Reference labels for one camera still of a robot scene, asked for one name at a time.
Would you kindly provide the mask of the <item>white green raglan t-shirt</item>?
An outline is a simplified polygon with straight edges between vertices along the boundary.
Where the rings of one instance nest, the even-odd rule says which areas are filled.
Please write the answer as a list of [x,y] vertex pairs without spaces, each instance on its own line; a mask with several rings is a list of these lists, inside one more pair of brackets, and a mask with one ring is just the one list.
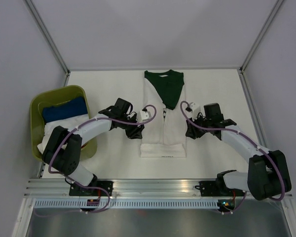
[[156,116],[145,125],[142,158],[185,158],[186,121],[180,102],[186,99],[182,72],[144,72],[144,105],[154,105]]

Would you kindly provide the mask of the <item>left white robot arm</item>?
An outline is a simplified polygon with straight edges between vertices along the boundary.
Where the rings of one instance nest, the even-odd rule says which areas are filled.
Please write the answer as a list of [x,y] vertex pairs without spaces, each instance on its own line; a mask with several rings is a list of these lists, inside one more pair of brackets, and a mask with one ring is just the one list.
[[75,127],[73,132],[55,127],[43,151],[43,162],[80,183],[80,189],[86,195],[94,195],[98,189],[97,177],[80,164],[81,147],[115,128],[125,130],[129,139],[142,139],[144,125],[138,125],[137,114],[131,113],[132,108],[130,102],[118,98],[113,106],[99,111],[92,119]]

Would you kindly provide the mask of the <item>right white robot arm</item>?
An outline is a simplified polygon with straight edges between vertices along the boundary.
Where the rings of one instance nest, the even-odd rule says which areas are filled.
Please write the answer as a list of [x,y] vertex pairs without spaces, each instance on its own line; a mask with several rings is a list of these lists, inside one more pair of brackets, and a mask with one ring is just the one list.
[[246,135],[232,119],[225,119],[218,103],[204,106],[182,101],[186,137],[198,139],[207,133],[232,147],[248,164],[247,172],[227,170],[217,174],[216,191],[227,195],[232,190],[250,192],[256,200],[281,201],[292,189],[284,153],[270,150]]

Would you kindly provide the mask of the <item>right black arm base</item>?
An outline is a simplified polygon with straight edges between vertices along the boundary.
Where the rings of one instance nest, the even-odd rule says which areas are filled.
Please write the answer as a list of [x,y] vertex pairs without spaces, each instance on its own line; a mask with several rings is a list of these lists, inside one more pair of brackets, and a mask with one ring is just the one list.
[[244,192],[238,189],[221,189],[215,181],[200,181],[194,186],[202,197],[243,197]]

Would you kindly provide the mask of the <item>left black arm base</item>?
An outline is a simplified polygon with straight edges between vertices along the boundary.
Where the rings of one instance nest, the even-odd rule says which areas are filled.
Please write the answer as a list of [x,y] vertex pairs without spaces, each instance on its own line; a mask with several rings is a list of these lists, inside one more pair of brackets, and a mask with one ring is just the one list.
[[83,188],[76,183],[71,184],[69,196],[79,196],[79,197],[107,197],[112,195],[113,191],[113,181],[99,180],[97,183],[91,183],[94,188]]

